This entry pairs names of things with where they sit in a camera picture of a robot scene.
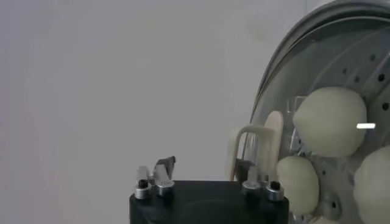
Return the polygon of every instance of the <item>white backdrop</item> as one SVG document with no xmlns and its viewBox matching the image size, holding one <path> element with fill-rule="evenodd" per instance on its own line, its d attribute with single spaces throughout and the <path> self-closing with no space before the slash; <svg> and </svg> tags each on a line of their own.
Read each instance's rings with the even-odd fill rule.
<svg viewBox="0 0 390 224">
<path fill-rule="evenodd" d="M 223 180 L 303 0 L 0 3 L 0 223 L 127 223 L 140 165 Z"/>
</svg>

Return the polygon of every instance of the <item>metal rim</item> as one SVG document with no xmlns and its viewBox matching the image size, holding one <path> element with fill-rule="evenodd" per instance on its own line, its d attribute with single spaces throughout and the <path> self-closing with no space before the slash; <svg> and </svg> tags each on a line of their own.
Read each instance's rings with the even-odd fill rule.
<svg viewBox="0 0 390 224">
<path fill-rule="evenodd" d="M 288 51 L 305 35 L 328 23 L 340 19 L 356 17 L 373 17 L 379 19 L 390 19 L 390 4 L 386 1 L 370 0 L 337 0 L 309 13 L 301 19 L 284 37 L 278 48 L 275 50 L 271 60 L 264 72 L 260 82 L 255 103 L 252 109 L 250 121 L 252 122 L 255 109 L 261 96 L 262 90 L 272 78 L 271 74 Z"/>
</svg>

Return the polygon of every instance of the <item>black machine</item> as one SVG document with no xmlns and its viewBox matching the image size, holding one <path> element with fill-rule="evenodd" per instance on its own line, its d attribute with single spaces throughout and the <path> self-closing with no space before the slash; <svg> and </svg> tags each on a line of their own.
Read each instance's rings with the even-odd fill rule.
<svg viewBox="0 0 390 224">
<path fill-rule="evenodd" d="M 258 181 L 255 166 L 238 159 L 238 181 L 172 181 L 175 160 L 159 160 L 152 176 L 147 167 L 138 169 L 130 197 L 131 224 L 288 223 L 289 202 L 282 187 Z"/>
</svg>

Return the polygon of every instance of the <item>hole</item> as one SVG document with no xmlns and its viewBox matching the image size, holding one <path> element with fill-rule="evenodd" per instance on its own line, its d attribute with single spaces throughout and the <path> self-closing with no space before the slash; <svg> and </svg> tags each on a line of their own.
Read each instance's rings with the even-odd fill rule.
<svg viewBox="0 0 390 224">
<path fill-rule="evenodd" d="M 379 82 L 383 82 L 384 79 L 385 79 L 385 75 L 384 75 L 384 74 L 380 74 L 380 75 L 378 76 L 378 81 L 379 81 Z"/>
<path fill-rule="evenodd" d="M 276 182 L 276 181 L 271 182 L 271 189 L 273 189 L 275 191 L 279 191 L 280 190 L 280 183 Z"/>
<path fill-rule="evenodd" d="M 382 104 L 382 109 L 383 109 L 384 111 L 388 110 L 388 109 L 389 109 L 389 103 L 384 103 L 384 104 Z"/>
<path fill-rule="evenodd" d="M 140 180 L 138 182 L 138 187 L 140 187 L 141 189 L 147 188 L 147 180 Z"/>
<path fill-rule="evenodd" d="M 370 56 L 370 61 L 375 61 L 375 59 L 376 59 L 376 55 L 375 54 L 372 54 L 371 56 Z"/>
</svg>

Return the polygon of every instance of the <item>white plastic part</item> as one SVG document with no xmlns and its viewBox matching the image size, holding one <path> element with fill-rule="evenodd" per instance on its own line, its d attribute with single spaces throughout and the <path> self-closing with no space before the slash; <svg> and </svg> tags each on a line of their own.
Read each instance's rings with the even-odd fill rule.
<svg viewBox="0 0 390 224">
<path fill-rule="evenodd" d="M 234 168 L 237 159 L 239 140 L 244 133 L 253 133 L 258 135 L 260 145 L 258 147 L 258 170 L 262 177 L 268 176 L 269 180 L 276 180 L 276 164 L 279 156 L 280 141 L 283 131 L 283 115 L 279 111 L 273 111 L 269 114 L 264 126 L 247 125 L 237 128 L 232 132 L 229 140 L 226 176 L 233 181 Z"/>
<path fill-rule="evenodd" d="M 364 139 L 365 129 L 356 125 L 367 122 L 367 112 L 358 93 L 325 87 L 303 100 L 292 121 L 309 150 L 320 156 L 345 157 Z"/>
<path fill-rule="evenodd" d="M 353 196 L 365 224 L 390 223 L 390 146 L 367 156 L 355 173 Z"/>
<path fill-rule="evenodd" d="M 314 221 L 312 224 L 339 224 L 339 223 L 322 217 Z"/>
<path fill-rule="evenodd" d="M 310 161 L 289 156 L 277 164 L 278 180 L 290 202 L 290 211 L 296 215 L 313 212 L 318 204 L 318 176 Z"/>
</svg>

